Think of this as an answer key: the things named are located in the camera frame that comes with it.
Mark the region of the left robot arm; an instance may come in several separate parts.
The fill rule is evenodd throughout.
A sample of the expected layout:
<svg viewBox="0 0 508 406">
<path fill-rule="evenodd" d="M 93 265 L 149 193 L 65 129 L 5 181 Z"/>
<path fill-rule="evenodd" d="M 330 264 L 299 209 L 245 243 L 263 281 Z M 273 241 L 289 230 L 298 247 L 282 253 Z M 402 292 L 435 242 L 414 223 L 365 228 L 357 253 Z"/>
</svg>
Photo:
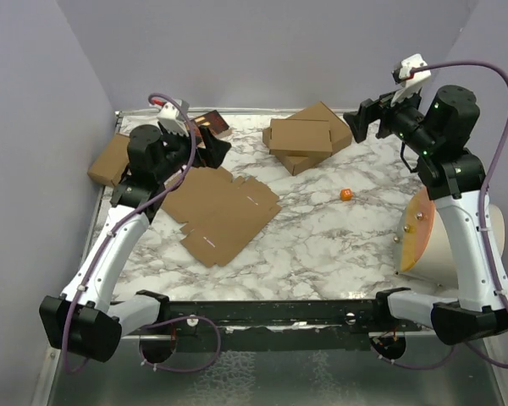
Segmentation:
<svg viewBox="0 0 508 406">
<path fill-rule="evenodd" d="M 58 297 L 46 296 L 39 315 L 53 348 L 108 361 L 121 337 L 142 327 L 164 332 L 170 322 L 167 296 L 147 290 L 113 304 L 114 287 L 137 241 L 149 228 L 164 196 L 179 187 L 191 167 L 218 168 L 231 144 L 208 127 L 195 137 L 143 124 L 128 137 L 128 164 L 113 189 L 106 222 L 85 262 Z"/>
</svg>

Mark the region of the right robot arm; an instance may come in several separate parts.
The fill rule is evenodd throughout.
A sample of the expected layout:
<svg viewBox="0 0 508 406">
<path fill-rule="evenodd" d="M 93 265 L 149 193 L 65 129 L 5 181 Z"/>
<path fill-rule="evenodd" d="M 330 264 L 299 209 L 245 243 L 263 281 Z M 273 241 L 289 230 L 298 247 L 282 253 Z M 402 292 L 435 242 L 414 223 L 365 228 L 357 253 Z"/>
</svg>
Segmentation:
<svg viewBox="0 0 508 406">
<path fill-rule="evenodd" d="M 456 265 L 458 295 L 454 299 L 416 294 L 408 288 L 378 294 L 373 324 L 390 331 L 402 319 L 433 329 L 446 345 L 491 337 L 508 331 L 508 278 L 494 237 L 489 198 L 481 196 L 485 171 L 466 143 L 480 110 L 475 95 L 458 85 L 438 89 L 427 113 L 419 112 L 419 94 L 393 102 L 393 93 L 367 99 L 343 118 L 356 142 L 378 122 L 377 138 L 392 134 L 418 155 L 414 173 L 426 187 L 440 215 Z"/>
</svg>

